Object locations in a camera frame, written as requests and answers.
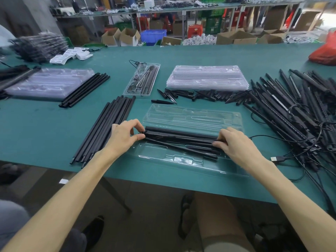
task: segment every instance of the red plastic bag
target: red plastic bag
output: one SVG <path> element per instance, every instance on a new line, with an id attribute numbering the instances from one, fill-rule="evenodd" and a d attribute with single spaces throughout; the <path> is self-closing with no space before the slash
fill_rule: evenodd
<path id="1" fill-rule="evenodd" d="M 328 33 L 325 44 L 311 53 L 309 60 L 324 65 L 336 65 L 336 31 Z"/>

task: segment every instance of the blue plastic crate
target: blue plastic crate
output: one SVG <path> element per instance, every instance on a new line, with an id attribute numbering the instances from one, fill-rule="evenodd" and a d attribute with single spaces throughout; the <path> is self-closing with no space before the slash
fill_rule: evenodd
<path id="1" fill-rule="evenodd" d="M 167 36 L 167 30 L 145 30 L 141 33 L 141 41 L 146 42 L 147 46 L 153 46 L 164 36 Z"/>

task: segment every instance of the forearm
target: forearm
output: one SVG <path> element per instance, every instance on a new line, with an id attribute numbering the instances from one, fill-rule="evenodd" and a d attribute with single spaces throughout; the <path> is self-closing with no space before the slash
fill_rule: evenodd
<path id="1" fill-rule="evenodd" d="M 3 248 L 14 251 L 59 251 L 79 213 L 112 164 L 102 152 L 62 187 Z"/>
<path id="2" fill-rule="evenodd" d="M 270 161 L 263 165 L 264 172 L 252 175 L 274 196 L 309 252 L 334 251 L 336 247 L 336 222 L 316 203 L 302 193 Z"/>

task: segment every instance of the white label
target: white label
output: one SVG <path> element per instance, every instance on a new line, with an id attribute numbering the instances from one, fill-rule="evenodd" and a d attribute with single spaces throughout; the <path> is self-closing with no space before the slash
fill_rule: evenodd
<path id="1" fill-rule="evenodd" d="M 61 179 L 60 181 L 59 181 L 59 184 L 66 184 L 66 183 L 68 183 L 69 182 L 69 180 L 67 180 L 67 179 Z"/>

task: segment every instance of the shoe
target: shoe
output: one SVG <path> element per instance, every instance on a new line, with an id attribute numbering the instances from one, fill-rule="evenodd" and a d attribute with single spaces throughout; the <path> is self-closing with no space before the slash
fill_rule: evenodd
<path id="1" fill-rule="evenodd" d="M 96 217 L 84 230 L 82 233 L 86 236 L 86 249 L 89 251 L 92 249 L 99 241 L 104 229 L 104 217 Z"/>

